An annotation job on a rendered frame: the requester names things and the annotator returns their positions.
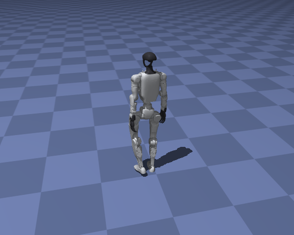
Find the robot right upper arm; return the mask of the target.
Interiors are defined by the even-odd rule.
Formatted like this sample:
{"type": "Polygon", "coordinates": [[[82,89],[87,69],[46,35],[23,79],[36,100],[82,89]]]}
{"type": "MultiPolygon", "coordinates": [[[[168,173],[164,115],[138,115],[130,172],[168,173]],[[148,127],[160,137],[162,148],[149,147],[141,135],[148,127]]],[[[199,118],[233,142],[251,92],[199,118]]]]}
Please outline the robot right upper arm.
{"type": "Polygon", "coordinates": [[[161,75],[161,79],[160,79],[160,88],[161,88],[161,90],[159,91],[159,95],[161,97],[163,97],[163,96],[167,95],[167,83],[166,83],[167,76],[163,72],[159,72],[159,73],[161,75]]]}

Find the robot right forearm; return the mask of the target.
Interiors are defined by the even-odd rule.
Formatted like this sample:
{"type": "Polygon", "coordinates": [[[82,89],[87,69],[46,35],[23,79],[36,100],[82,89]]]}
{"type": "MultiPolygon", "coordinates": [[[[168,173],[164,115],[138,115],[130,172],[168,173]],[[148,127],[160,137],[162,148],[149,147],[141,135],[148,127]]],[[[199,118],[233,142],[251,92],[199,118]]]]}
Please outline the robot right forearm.
{"type": "Polygon", "coordinates": [[[161,110],[164,111],[165,108],[167,108],[167,99],[168,96],[161,97],[161,110]]]}

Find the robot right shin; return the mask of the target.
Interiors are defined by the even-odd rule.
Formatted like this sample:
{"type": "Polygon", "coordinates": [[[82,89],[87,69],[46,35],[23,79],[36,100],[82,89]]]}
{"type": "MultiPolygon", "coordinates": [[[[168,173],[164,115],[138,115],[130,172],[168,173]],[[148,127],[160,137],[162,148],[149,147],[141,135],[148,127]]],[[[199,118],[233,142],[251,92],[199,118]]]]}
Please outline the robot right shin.
{"type": "Polygon", "coordinates": [[[154,159],[156,156],[156,151],[157,151],[157,138],[155,138],[156,144],[155,146],[149,146],[149,154],[150,154],[150,166],[154,166],[154,159]]]}

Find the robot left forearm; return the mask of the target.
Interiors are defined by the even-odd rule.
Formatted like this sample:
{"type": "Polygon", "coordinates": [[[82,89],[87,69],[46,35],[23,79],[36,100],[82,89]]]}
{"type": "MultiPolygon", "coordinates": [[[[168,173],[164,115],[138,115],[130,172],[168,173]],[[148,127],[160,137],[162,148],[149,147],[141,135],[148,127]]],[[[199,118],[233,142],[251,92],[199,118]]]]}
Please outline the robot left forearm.
{"type": "Polygon", "coordinates": [[[133,95],[130,95],[129,96],[129,100],[130,100],[130,115],[129,116],[132,118],[133,115],[136,116],[136,105],[137,105],[137,102],[134,101],[133,95]]]}

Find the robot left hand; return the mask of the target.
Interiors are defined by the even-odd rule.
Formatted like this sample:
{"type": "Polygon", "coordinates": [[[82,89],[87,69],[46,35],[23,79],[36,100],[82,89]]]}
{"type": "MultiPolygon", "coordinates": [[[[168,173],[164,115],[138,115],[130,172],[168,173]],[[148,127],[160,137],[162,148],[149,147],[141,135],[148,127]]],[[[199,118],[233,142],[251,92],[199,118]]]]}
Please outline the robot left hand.
{"type": "Polygon", "coordinates": [[[135,115],[133,115],[132,116],[132,118],[130,118],[130,127],[131,127],[131,130],[133,131],[133,132],[137,132],[137,131],[135,131],[135,129],[134,129],[134,120],[135,120],[135,115]]]}

